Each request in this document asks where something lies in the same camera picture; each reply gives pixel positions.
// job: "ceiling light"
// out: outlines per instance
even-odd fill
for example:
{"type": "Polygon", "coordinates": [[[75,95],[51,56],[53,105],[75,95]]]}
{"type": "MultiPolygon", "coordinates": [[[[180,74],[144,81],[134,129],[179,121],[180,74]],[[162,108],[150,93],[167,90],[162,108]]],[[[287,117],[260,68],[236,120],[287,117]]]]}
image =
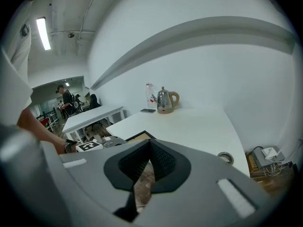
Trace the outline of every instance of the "ceiling light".
{"type": "Polygon", "coordinates": [[[50,50],[51,46],[49,45],[48,37],[47,37],[47,31],[46,31],[46,23],[45,18],[41,17],[37,19],[37,26],[40,34],[40,38],[42,40],[42,44],[44,46],[44,49],[50,50]]]}

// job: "electric kettle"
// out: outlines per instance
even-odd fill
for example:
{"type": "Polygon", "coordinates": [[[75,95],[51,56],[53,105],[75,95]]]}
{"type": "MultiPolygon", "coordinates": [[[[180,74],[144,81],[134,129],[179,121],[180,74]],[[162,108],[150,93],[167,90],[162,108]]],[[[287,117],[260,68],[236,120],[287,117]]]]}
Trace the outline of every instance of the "electric kettle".
{"type": "Polygon", "coordinates": [[[179,102],[179,94],[176,92],[169,92],[162,87],[162,90],[158,92],[158,99],[152,94],[153,99],[157,103],[158,113],[169,114],[174,111],[174,107],[179,102]]]}

